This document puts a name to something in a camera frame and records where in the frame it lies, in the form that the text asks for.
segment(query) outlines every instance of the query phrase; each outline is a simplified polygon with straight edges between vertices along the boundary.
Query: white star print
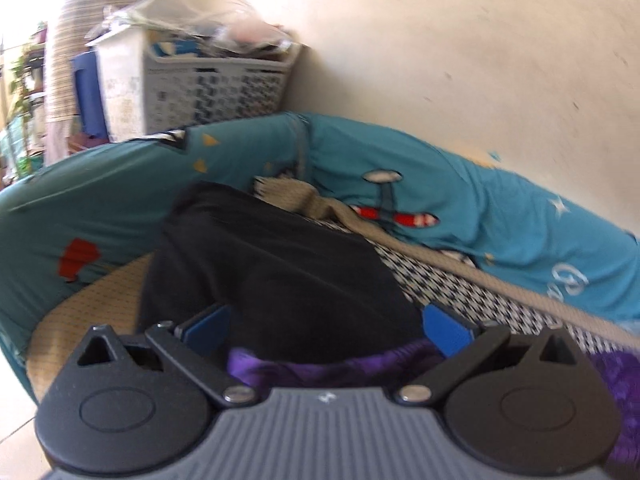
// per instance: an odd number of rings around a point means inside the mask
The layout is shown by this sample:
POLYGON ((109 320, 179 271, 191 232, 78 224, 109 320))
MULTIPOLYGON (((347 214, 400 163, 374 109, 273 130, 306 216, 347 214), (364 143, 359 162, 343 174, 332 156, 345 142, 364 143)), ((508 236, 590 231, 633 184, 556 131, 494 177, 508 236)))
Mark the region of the white star print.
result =
POLYGON ((560 198, 559 196, 556 197, 555 199, 550 198, 549 202, 551 202, 553 207, 556 208, 556 218, 560 218, 564 213, 570 213, 571 212, 569 210, 569 208, 564 205, 564 202, 562 201, 562 198, 560 198))

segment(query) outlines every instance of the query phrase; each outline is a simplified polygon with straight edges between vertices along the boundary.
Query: purple fabric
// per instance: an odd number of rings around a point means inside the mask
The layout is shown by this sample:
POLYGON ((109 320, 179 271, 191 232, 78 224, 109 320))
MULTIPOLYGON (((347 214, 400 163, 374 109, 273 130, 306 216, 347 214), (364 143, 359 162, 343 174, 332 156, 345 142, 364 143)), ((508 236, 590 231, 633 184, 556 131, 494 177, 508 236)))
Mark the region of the purple fabric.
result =
MULTIPOLYGON (((623 418, 622 432, 610 461, 640 468, 640 362, 626 352, 590 356, 607 383, 623 418)), ((428 339, 395 350, 337 364, 305 365, 263 361, 233 348, 227 369, 231 375, 265 395, 270 388, 399 388, 444 360, 428 339)))
POLYGON ((428 339, 420 339, 382 354, 329 365, 263 361, 242 348, 229 353, 227 370, 261 394, 270 388, 397 388, 444 360, 428 339))
POLYGON ((609 460, 640 468, 640 362, 621 351, 590 357, 622 414, 622 432, 609 460))

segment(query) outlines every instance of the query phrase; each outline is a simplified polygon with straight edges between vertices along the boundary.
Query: blue container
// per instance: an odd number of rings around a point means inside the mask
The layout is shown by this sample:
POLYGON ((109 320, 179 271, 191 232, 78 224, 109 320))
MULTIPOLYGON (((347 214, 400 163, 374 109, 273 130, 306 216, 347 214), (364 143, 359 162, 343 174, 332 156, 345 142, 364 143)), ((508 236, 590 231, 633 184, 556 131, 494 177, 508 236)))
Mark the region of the blue container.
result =
POLYGON ((102 110, 95 50, 76 56, 71 64, 74 70, 76 102, 78 102, 82 130, 87 135, 98 139, 109 139, 107 124, 104 121, 104 111, 102 110))

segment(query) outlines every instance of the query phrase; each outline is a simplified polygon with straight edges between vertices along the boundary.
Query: gray plastic base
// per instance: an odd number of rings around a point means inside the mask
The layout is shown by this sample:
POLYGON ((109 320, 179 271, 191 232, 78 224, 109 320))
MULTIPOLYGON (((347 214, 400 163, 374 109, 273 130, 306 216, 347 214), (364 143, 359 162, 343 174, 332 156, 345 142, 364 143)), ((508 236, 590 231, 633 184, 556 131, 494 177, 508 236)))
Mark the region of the gray plastic base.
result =
MULTIPOLYGON (((48 480, 95 480, 56 470, 48 480)), ((532 479, 459 449, 431 410, 404 408, 378 388, 276 388, 252 408, 228 410, 191 453, 139 480, 532 479)), ((566 480, 608 480, 599 468, 566 480)))

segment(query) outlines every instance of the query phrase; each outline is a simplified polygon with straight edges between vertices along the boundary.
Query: teal blanket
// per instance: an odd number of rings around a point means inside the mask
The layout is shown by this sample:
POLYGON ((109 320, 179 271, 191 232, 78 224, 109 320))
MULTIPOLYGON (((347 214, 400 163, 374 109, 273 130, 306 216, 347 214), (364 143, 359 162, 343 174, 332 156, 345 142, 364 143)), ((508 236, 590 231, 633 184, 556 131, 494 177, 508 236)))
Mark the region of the teal blanket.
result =
POLYGON ((640 319, 640 246, 610 222, 402 132, 281 114, 100 146, 0 192, 0 348, 20 369, 50 310, 153 250, 188 184, 249 191, 254 176, 285 170, 401 240, 466 253, 609 320, 640 319))

